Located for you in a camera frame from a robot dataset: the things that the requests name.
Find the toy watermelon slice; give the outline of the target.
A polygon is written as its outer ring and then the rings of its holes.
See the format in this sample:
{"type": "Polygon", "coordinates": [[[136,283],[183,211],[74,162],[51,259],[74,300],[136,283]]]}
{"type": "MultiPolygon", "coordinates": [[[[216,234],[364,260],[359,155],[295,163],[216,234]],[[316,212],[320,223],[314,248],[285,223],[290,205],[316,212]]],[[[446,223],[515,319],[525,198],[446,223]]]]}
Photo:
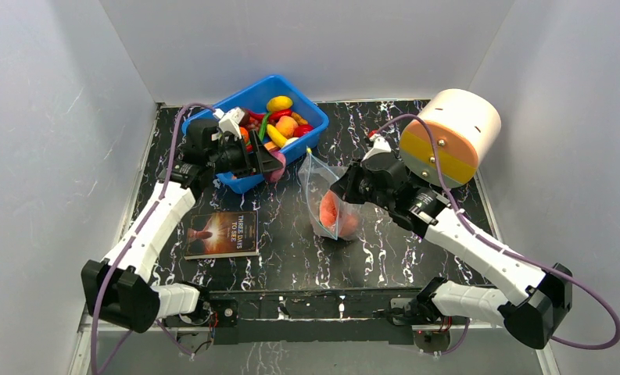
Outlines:
{"type": "Polygon", "coordinates": [[[336,224],[339,217],[339,201],[338,196],[328,190],[322,197],[319,207],[319,221],[325,227],[331,227],[336,224]]]}

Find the clear zip top bag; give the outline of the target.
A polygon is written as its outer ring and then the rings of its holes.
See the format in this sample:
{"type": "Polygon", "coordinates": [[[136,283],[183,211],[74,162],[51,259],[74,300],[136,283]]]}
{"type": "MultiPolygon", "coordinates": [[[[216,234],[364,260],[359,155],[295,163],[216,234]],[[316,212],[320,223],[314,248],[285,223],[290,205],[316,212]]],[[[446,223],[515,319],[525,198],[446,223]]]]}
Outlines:
{"type": "Polygon", "coordinates": [[[314,233],[332,240],[353,241],[360,229],[360,207],[344,202],[331,186],[346,173],[344,166],[329,166],[306,148],[298,177],[314,233]]]}

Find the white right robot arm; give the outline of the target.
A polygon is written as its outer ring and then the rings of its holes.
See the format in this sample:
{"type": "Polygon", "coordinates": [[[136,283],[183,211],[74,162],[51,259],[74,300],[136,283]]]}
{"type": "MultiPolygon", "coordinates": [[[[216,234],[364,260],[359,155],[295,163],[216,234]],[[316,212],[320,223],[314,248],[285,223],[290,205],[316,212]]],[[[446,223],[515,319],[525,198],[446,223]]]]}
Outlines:
{"type": "Polygon", "coordinates": [[[542,349],[572,307],[572,288],[564,280],[501,251],[503,244],[469,221],[461,222],[449,200],[413,174],[388,142],[375,137],[363,159],[349,164],[330,187],[350,204],[371,203],[392,221],[466,262],[492,287],[432,279],[406,305],[391,304],[395,324],[439,323],[463,316],[502,326],[522,344],[542,349]]]}

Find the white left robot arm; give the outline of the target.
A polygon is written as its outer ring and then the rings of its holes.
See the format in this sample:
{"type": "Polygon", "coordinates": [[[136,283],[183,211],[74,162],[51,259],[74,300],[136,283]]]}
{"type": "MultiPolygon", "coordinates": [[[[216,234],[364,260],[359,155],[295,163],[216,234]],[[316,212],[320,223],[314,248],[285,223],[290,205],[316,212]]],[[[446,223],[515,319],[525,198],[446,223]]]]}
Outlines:
{"type": "Polygon", "coordinates": [[[88,311],[137,333],[157,320],[181,314],[189,323],[208,321],[212,305],[201,287],[188,282],[152,286],[149,279],[172,232],[215,176],[249,177],[282,168],[254,131],[244,140],[237,126],[207,120],[191,125],[174,145],[142,214],[103,259],[81,270],[88,311]]]}

